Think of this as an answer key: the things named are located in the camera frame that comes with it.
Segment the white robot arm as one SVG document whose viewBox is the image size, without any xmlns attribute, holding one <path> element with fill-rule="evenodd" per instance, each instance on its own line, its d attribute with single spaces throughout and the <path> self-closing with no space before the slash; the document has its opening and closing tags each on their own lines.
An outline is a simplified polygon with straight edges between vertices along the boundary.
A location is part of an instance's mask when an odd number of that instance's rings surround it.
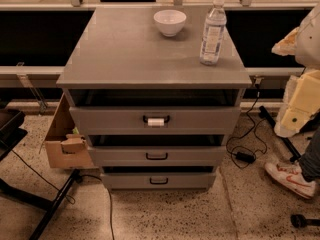
<svg viewBox="0 0 320 240">
<path fill-rule="evenodd" d="M 280 137 L 297 134 L 320 111 L 320 4 L 317 4 L 281 41 L 272 52 L 277 55 L 294 55 L 306 71 L 291 76 L 287 82 L 274 127 Z"/>
</svg>

